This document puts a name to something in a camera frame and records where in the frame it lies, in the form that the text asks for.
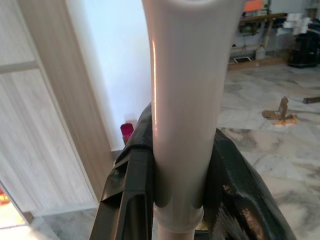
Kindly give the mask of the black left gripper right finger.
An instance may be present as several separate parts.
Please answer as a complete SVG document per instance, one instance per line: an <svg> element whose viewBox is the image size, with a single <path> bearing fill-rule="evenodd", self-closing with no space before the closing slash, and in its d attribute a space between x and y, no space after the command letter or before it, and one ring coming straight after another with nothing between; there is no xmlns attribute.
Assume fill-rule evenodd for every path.
<svg viewBox="0 0 320 240"><path fill-rule="evenodd" d="M211 240L296 238L261 176L220 130L215 133L203 209Z"/></svg>

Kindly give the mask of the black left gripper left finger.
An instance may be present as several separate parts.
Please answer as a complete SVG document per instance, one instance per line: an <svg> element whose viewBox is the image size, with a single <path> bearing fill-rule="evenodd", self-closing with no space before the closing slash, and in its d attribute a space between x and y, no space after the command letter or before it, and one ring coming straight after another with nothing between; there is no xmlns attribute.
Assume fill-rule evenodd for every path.
<svg viewBox="0 0 320 240"><path fill-rule="evenodd" d="M108 175L92 227L94 240L150 240L154 207L152 106L137 125Z"/></svg>

